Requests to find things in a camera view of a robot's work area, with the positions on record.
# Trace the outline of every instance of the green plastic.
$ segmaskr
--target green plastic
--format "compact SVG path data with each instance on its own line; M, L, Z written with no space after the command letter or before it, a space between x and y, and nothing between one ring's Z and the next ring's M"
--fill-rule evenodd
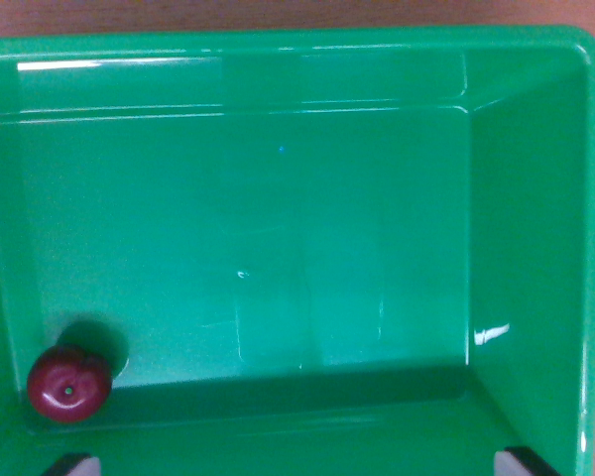
M26 398L67 339L118 374L76 425ZM492 475L510 445L592 474L590 36L0 40L0 474Z

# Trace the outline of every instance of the red apple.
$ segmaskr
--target red apple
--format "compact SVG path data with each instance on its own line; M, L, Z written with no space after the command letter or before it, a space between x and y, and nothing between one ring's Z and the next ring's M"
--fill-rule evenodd
M111 389L112 374L106 360L67 345L56 345L42 354L27 380L33 407L61 423L74 423L94 415Z

